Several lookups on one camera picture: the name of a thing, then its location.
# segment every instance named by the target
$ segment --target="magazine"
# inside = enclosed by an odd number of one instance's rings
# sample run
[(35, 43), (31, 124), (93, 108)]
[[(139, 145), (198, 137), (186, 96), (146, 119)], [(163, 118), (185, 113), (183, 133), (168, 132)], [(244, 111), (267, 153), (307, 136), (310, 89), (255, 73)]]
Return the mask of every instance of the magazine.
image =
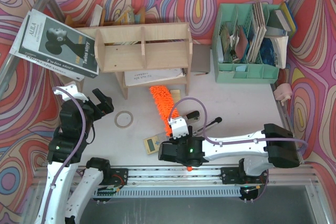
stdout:
[(33, 9), (19, 53), (94, 78), (99, 73), (94, 43), (93, 38)]

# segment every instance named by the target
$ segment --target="pink object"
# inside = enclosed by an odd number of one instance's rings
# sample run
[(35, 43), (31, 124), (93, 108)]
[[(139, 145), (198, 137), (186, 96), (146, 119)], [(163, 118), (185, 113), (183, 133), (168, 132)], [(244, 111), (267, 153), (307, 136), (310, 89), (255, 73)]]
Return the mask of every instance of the pink object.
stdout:
[(290, 84), (283, 83), (273, 92), (275, 100), (281, 101), (281, 105), (284, 105), (284, 102), (289, 100), (293, 94)]

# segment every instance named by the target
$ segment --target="woman portrait on book cover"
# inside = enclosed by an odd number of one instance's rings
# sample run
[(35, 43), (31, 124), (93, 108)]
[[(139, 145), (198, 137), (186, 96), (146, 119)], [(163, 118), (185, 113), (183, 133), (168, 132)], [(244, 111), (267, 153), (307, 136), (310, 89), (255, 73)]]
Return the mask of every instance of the woman portrait on book cover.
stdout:
[(65, 45), (69, 47), (78, 57), (83, 59), (85, 45), (72, 42), (67, 35), (67, 31), (61, 28), (49, 28), (46, 32), (48, 41), (45, 43), (47, 51), (53, 55), (59, 55), (62, 53), (62, 46)]

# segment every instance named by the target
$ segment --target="display screen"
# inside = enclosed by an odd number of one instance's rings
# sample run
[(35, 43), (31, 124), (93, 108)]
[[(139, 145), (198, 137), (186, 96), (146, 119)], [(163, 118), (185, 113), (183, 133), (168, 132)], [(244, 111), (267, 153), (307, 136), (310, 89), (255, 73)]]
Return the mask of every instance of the display screen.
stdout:
[(155, 147), (154, 147), (154, 144), (153, 144), (153, 140), (152, 139), (148, 139), (147, 140), (147, 144), (148, 144), (149, 150), (151, 152), (154, 152), (155, 151)]

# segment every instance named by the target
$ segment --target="white bracket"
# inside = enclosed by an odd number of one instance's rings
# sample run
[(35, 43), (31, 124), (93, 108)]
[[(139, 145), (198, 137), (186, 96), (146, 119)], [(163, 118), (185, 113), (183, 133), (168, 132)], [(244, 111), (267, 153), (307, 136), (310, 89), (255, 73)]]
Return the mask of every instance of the white bracket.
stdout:
[(180, 138), (182, 136), (187, 136), (189, 134), (187, 123), (181, 116), (170, 119), (169, 125), (172, 127), (174, 139)]
[[(58, 86), (58, 88), (60, 89), (63, 89), (65, 91), (67, 91), (69, 94), (71, 94), (75, 99), (80, 99), (82, 101), (88, 101), (89, 99), (83, 94), (83, 93), (80, 93), (78, 92), (78, 89), (77, 89), (77, 86), (76, 86), (76, 83), (74, 81), (68, 83), (67, 86)], [(64, 101), (68, 101), (70, 100), (70, 97), (68, 97), (67, 94), (63, 93), (62, 91), (60, 90), (56, 90), (54, 91), (54, 94), (61, 94), (62, 95), (62, 99)]]

